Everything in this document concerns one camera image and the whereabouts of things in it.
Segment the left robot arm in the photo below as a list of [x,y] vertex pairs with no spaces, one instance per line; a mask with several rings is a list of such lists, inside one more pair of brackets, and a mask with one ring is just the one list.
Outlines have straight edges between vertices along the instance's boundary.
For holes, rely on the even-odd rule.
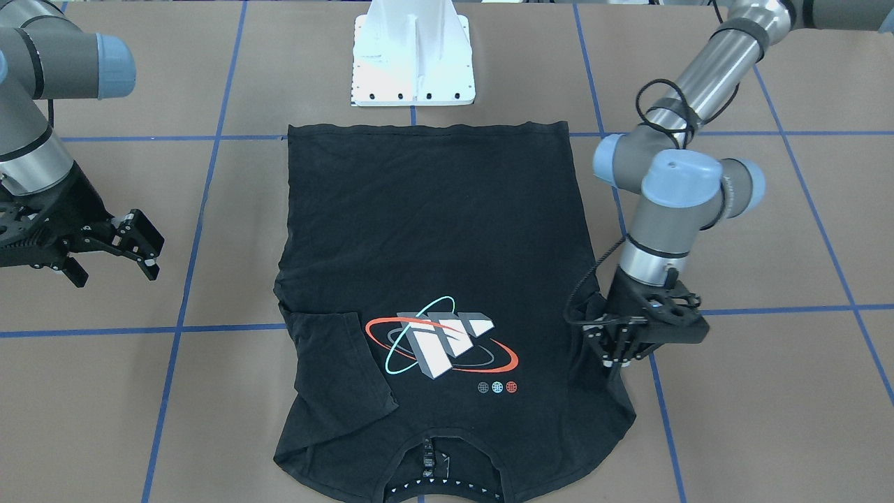
[[690,143],[725,111],[744,76],[789,32],[799,29],[892,32],[891,1],[733,1],[724,22],[666,94],[636,108],[639,123],[610,135],[593,157],[595,176],[638,195],[620,259],[585,341],[615,379],[623,366],[665,344],[698,344],[709,325],[700,297],[680,277],[697,235],[754,209],[766,190],[758,166],[716,159]]

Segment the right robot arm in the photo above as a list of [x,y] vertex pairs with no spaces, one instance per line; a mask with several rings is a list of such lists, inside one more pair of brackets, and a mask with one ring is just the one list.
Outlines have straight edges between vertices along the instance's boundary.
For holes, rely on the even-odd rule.
[[141,210],[108,212],[54,126],[57,100],[133,92],[130,48],[51,1],[3,1],[1,47],[2,267],[48,268],[83,287],[75,255],[105,252],[155,280],[165,238]]

